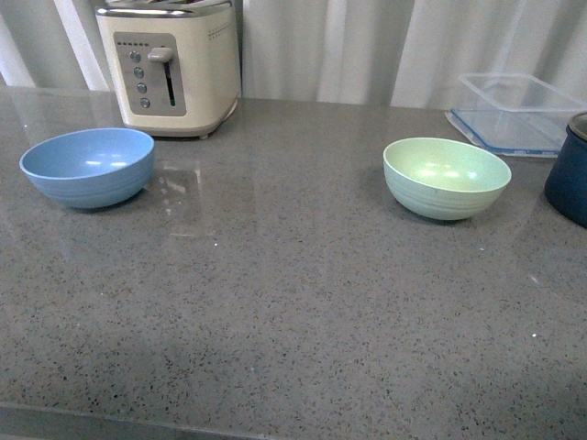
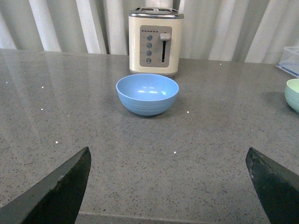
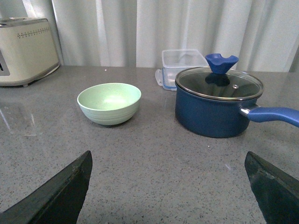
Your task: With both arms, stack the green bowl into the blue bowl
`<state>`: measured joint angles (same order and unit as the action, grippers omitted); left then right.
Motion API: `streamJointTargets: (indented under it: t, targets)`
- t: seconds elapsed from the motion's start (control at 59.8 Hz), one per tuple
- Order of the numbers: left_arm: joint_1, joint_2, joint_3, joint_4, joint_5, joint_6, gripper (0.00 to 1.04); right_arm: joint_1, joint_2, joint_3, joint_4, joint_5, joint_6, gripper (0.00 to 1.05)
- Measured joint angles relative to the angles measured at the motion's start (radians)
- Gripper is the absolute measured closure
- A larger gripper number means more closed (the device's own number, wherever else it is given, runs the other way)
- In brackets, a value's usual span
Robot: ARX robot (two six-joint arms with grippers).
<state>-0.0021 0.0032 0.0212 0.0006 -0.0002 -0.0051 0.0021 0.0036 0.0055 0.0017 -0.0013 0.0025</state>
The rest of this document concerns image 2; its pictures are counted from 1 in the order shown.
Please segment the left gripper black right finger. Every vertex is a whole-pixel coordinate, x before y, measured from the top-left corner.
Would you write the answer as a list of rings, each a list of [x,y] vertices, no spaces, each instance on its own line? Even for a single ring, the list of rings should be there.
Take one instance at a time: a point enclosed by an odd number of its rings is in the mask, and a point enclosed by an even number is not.
[[[299,222],[299,175],[254,148],[246,165],[258,199],[272,224]]]

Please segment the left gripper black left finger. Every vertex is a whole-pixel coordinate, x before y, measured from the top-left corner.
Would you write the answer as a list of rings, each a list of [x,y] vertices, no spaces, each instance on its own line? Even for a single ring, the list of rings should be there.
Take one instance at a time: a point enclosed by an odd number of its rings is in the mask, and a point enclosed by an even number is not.
[[[2,224],[73,224],[76,222],[91,169],[83,148],[65,163],[0,209]]]

